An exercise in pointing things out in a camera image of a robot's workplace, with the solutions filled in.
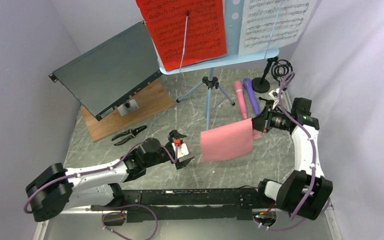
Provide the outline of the black round-base mic stand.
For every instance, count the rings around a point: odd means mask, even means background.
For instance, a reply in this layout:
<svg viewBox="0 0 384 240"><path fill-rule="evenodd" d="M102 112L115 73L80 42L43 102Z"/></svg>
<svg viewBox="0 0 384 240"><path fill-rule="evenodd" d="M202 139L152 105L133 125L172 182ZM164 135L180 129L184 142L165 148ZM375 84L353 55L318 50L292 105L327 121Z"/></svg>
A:
<svg viewBox="0 0 384 240"><path fill-rule="evenodd" d="M263 70L263 74L261 77L255 77L252 79L252 89L259 94L267 93L270 90L270 83L266 79L266 76L268 75L269 71L271 70L271 67L273 63L275 63L279 59L278 56L271 57L267 59L267 64Z"/></svg>

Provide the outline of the purple microphone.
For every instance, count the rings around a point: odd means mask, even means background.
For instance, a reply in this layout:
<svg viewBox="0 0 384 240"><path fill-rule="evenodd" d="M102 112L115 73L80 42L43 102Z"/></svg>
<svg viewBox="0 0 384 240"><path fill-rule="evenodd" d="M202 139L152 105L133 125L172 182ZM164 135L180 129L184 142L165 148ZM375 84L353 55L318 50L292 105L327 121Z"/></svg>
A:
<svg viewBox="0 0 384 240"><path fill-rule="evenodd" d="M257 101L256 95L255 95L255 91L253 89L251 79L250 78L244 78L242 81L242 85L247 92L247 95L248 95L249 101L251 103L251 107L253 109L254 114L256 116L258 116L261 113L261 111L260 111L260 106L259 106L259 103Z"/></svg>

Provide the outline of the pink sheet music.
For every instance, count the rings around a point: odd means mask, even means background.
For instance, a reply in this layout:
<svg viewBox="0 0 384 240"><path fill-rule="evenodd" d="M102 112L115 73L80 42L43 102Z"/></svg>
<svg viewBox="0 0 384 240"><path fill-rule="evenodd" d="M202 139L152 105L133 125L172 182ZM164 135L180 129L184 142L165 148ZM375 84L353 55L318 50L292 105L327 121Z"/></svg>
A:
<svg viewBox="0 0 384 240"><path fill-rule="evenodd" d="M253 151L254 140L262 134L253 129L252 119L244 119L200 133L200 148L205 162L232 160Z"/></svg>

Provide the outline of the pink microphone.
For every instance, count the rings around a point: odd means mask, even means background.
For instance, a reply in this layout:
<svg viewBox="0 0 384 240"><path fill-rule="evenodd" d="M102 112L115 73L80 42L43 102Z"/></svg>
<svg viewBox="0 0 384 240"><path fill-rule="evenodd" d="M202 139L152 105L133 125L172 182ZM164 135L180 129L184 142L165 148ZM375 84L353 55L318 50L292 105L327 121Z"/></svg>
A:
<svg viewBox="0 0 384 240"><path fill-rule="evenodd" d="M235 90L235 93L237 96L239 109L240 109L242 118L245 120L248 118L248 111L247 111L247 106L246 106L244 93L243 93L243 85L239 80L234 82L234 90Z"/></svg>

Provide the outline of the black tripod mic stand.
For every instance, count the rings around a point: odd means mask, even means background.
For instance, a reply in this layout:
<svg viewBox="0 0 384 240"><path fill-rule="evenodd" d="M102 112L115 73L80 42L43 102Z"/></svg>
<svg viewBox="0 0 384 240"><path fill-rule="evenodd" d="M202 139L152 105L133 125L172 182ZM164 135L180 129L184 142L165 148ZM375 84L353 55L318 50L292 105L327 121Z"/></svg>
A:
<svg viewBox="0 0 384 240"><path fill-rule="evenodd" d="M278 59L273 65L269 73L273 77L278 84L281 83L281 79L283 79L288 73L293 71L292 64L286 59Z"/></svg>

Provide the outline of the white sheet music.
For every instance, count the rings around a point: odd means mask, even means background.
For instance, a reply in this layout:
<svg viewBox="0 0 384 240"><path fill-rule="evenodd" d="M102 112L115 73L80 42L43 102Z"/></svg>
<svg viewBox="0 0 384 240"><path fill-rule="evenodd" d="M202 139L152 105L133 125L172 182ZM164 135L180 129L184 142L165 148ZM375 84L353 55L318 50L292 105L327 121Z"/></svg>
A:
<svg viewBox="0 0 384 240"><path fill-rule="evenodd" d="M244 1L238 54L251 55L295 43L316 3L316 0Z"/></svg>

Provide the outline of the red sheet music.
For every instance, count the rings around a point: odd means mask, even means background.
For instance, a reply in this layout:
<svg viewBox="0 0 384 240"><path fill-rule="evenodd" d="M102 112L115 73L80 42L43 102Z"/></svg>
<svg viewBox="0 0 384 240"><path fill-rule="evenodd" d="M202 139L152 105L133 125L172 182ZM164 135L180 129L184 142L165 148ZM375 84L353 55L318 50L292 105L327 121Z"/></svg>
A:
<svg viewBox="0 0 384 240"><path fill-rule="evenodd" d="M222 0L138 0L166 71L227 54Z"/></svg>

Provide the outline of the light blue music stand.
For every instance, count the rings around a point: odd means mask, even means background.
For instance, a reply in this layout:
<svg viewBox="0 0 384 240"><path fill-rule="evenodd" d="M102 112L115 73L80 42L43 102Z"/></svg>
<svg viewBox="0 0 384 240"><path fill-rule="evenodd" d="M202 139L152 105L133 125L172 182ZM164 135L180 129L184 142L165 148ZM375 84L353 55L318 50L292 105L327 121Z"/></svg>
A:
<svg viewBox="0 0 384 240"><path fill-rule="evenodd" d="M211 82L214 78L215 68L273 58L280 53L279 48L272 47L270 43L265 50L248 55L239 55L240 33L242 30L245 2L243 0L225 0L223 6L227 54L182 67L180 70L174 69L171 71L166 70L162 61L158 59L161 73L164 75L173 75L207 69L209 82Z"/></svg>

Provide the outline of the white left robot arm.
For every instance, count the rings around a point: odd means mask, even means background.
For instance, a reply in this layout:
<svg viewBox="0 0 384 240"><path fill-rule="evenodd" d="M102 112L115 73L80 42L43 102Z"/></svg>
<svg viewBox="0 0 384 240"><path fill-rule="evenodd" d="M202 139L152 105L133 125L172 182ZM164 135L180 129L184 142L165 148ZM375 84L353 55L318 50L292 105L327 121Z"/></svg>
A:
<svg viewBox="0 0 384 240"><path fill-rule="evenodd" d="M54 163L26 186L23 211L43 222L64 210L87 205L117 210L124 203L122 183L143 177L148 168L159 164L171 163L178 170L189 165L192 159L187 158L184 138L185 134L172 130L165 145L150 137L114 161L89 167L65 168Z"/></svg>

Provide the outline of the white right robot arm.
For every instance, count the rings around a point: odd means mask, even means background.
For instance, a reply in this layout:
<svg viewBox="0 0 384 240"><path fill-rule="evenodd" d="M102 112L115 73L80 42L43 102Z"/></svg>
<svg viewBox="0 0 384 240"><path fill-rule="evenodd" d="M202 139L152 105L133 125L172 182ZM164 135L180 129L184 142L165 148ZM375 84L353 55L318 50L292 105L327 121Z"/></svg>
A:
<svg viewBox="0 0 384 240"><path fill-rule="evenodd" d="M292 217L316 220L333 191L319 160L319 120L311 115L312 101L298 97L290 111L282 112L274 100L265 100L261 113L252 118L254 130L268 133L278 129L290 133L294 146L294 170L284 183L265 178L255 194L256 203L267 208L274 204Z"/></svg>

